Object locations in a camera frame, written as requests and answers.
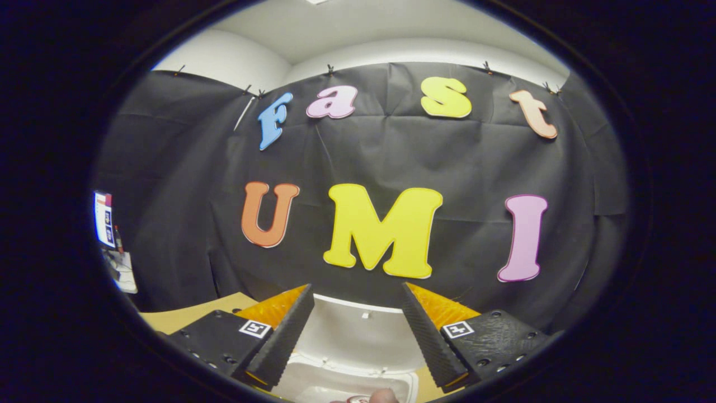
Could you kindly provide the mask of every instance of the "hand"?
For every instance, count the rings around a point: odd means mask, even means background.
[[[395,397],[395,393],[391,389],[380,389],[375,391],[371,396],[368,403],[398,403],[398,399]]]

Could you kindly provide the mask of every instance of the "computer monitor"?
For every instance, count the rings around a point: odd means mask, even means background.
[[[112,224],[112,195],[95,191],[95,226],[97,240],[102,247],[109,250],[117,249],[114,225]]]

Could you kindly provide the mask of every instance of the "black cloth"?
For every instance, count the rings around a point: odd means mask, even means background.
[[[432,117],[422,109],[420,83],[433,76],[465,84],[473,105],[469,116]],[[336,120],[308,117],[316,94],[336,85],[358,89],[355,112]],[[556,139],[529,128],[509,98],[517,90],[546,105]],[[258,114],[286,92],[294,98],[279,125],[283,133],[259,151]],[[629,225],[627,165],[618,135],[577,77],[556,96],[474,67],[361,66],[255,99],[234,131],[249,99],[238,88],[202,77],[152,72],[113,123],[97,187],[114,196],[140,309],[182,308],[237,291],[254,295],[256,283],[277,290],[312,283],[316,293],[398,306],[399,285],[409,280],[476,310],[500,308],[532,326],[557,330],[599,297],[619,258]],[[250,181],[271,187],[258,218],[264,229],[273,220],[275,185],[301,189],[276,247],[254,245],[241,231]],[[442,194],[430,235],[430,278],[383,272],[392,247],[372,271],[362,267],[354,245],[353,268],[323,261],[335,213],[328,191],[345,183],[365,186],[380,219],[405,189]],[[529,281],[500,283],[497,272],[507,263],[513,231],[505,199],[517,194],[548,201],[541,272]]]

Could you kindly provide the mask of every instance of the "yellow letter m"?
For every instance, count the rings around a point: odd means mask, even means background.
[[[435,210],[442,206],[442,194],[432,189],[403,191],[381,222],[368,192],[356,184],[333,186],[328,195],[336,203],[336,219],[331,249],[323,254],[326,262],[353,267],[351,238],[355,240],[363,266],[373,270],[393,244],[393,255],[383,265],[389,275],[428,278],[427,247]]]

